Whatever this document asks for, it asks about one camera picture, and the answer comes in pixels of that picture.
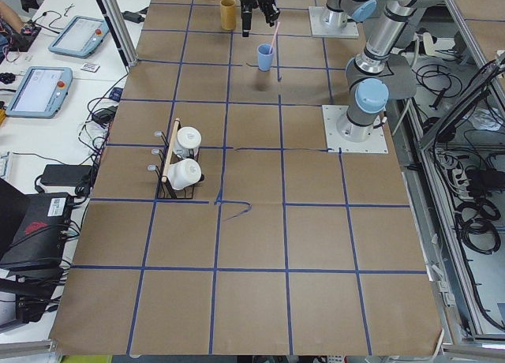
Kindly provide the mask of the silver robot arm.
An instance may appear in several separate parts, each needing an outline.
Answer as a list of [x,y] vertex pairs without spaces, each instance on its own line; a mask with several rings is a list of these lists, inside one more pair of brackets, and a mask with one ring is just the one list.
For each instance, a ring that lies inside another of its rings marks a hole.
[[[256,1],[266,21],[274,21],[278,17],[276,0]],[[320,14],[319,26],[342,31],[349,19],[360,23],[375,12],[376,6],[376,0],[326,0],[326,6]]]
[[[378,0],[330,0],[332,11],[347,13],[363,21],[375,11]],[[339,134],[350,141],[368,139],[377,115],[390,99],[390,90],[381,76],[391,51],[418,9],[443,0],[385,0],[387,4],[367,38],[364,50],[351,58],[346,67],[350,105],[337,123]]]

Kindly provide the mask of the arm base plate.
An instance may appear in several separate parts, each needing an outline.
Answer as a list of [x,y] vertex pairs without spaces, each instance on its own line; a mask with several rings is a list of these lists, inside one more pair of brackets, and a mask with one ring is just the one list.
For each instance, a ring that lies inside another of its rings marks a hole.
[[356,126],[347,117],[348,106],[323,105],[327,150],[333,153],[387,154],[387,142],[377,116],[372,125]]
[[357,39],[359,31],[354,21],[344,12],[329,10],[326,6],[310,6],[309,20],[312,36],[322,38]]

